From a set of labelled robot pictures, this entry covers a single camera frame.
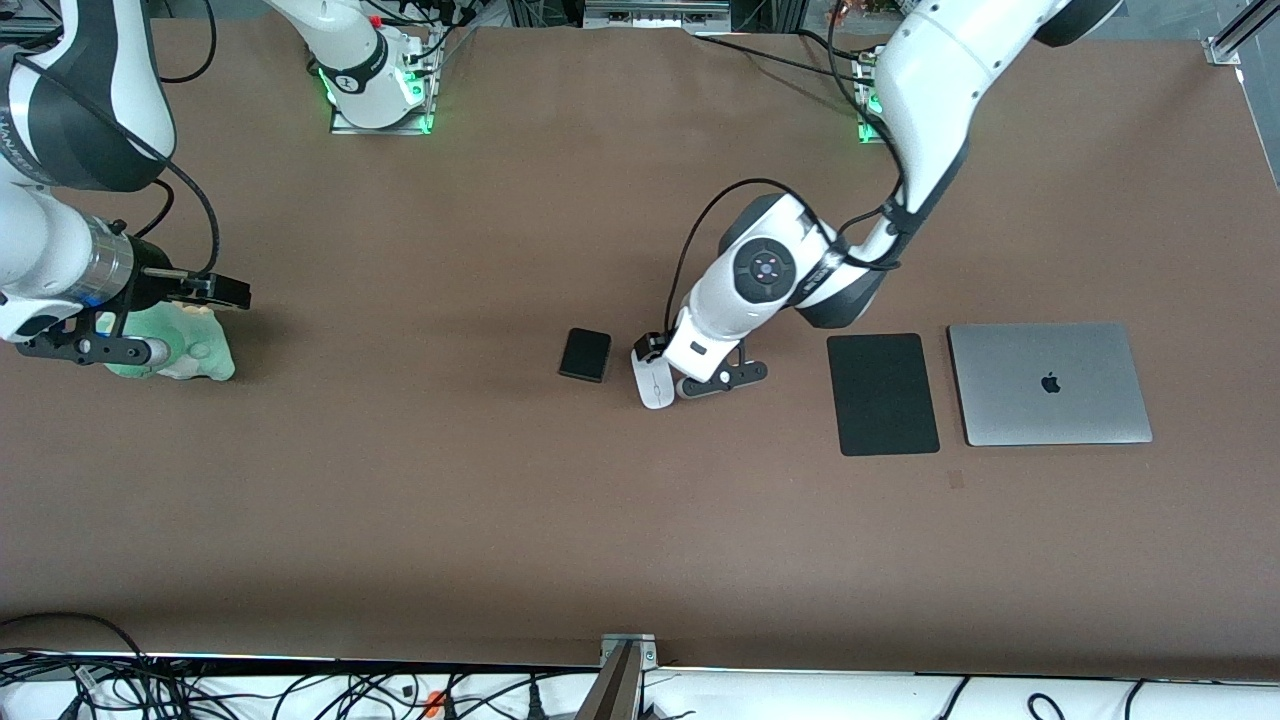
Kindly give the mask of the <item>white computer mouse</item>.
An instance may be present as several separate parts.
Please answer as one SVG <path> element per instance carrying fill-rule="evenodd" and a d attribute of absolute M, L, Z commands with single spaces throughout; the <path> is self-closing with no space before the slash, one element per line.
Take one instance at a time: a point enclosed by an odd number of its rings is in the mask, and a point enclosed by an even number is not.
<path fill-rule="evenodd" d="M 675 378 L 666 357 L 641 360 L 632 354 L 631 365 L 640 400 L 646 409 L 659 410 L 675 402 Z"/>

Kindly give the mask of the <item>black phone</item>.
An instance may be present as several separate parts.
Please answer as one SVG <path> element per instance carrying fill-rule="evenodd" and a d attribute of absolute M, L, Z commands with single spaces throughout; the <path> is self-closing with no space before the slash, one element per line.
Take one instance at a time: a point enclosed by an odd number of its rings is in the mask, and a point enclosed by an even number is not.
<path fill-rule="evenodd" d="M 605 379 L 611 350 L 611 334 L 570 328 L 557 372 L 562 377 L 600 384 Z"/>

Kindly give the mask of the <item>black mouse pad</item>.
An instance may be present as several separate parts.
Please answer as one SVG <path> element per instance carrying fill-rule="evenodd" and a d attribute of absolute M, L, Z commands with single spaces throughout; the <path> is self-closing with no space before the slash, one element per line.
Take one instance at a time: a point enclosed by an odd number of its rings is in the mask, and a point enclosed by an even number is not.
<path fill-rule="evenodd" d="M 844 456 L 940 451 L 919 334 L 831 336 L 826 346 Z"/>

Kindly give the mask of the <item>green dinosaur plush toy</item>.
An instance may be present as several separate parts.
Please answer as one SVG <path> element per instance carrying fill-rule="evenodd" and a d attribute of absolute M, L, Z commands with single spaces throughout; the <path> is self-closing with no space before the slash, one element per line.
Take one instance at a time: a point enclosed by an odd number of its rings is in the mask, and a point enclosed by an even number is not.
<path fill-rule="evenodd" d="M 161 341 L 169 352 L 164 361 L 150 366 L 109 364 L 108 369 L 116 375 L 132 379 L 164 375 L 175 380 L 201 377 L 229 380 L 236 373 L 225 332 L 209 307 L 161 302 L 131 313 L 124 334 L 147 338 L 151 343 Z"/>

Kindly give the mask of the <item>grey metal box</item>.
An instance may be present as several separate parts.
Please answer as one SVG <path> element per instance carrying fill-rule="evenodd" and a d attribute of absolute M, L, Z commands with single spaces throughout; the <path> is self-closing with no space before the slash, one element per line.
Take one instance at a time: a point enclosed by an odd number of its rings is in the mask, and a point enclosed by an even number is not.
<path fill-rule="evenodd" d="M 730 0 L 582 0 L 585 29 L 680 28 L 690 35 L 732 31 Z"/>

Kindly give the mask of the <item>silver closed laptop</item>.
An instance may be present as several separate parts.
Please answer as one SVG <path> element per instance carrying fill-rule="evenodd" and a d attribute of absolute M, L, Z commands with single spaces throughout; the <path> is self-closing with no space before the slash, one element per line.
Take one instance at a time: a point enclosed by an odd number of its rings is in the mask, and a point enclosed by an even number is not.
<path fill-rule="evenodd" d="M 1153 439 L 1120 323 L 952 324 L 968 445 L 1147 445 Z"/>

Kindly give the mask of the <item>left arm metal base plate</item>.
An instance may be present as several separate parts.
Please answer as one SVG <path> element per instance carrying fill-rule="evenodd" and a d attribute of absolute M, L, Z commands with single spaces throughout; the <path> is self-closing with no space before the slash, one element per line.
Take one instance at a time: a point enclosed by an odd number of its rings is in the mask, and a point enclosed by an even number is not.
<path fill-rule="evenodd" d="M 863 117 L 858 122 L 859 141 L 861 143 L 883 143 L 884 137 L 879 131 L 882 124 L 883 108 L 881 97 L 876 90 L 876 68 L 884 46 L 878 45 L 860 51 L 850 61 L 854 83 L 854 97 L 861 109 Z"/>

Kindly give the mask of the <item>aluminium strut with bracket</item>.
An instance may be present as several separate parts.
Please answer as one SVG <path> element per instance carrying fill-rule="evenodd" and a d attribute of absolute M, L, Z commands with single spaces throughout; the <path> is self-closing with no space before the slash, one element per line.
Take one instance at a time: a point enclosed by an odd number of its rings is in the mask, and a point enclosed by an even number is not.
<path fill-rule="evenodd" d="M 653 634 L 602 638 L 602 667 L 573 720 L 640 720 L 645 674 L 658 667 Z"/>

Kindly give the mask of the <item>aluminium frame corner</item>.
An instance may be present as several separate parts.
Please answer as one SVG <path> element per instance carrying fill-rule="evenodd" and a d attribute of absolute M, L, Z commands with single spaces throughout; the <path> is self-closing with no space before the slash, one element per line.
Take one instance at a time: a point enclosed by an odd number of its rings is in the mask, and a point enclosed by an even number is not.
<path fill-rule="evenodd" d="M 1202 41 L 1207 63 L 1239 65 L 1240 50 L 1277 17 L 1280 0 L 1242 0 L 1239 12 L 1216 35 Z"/>

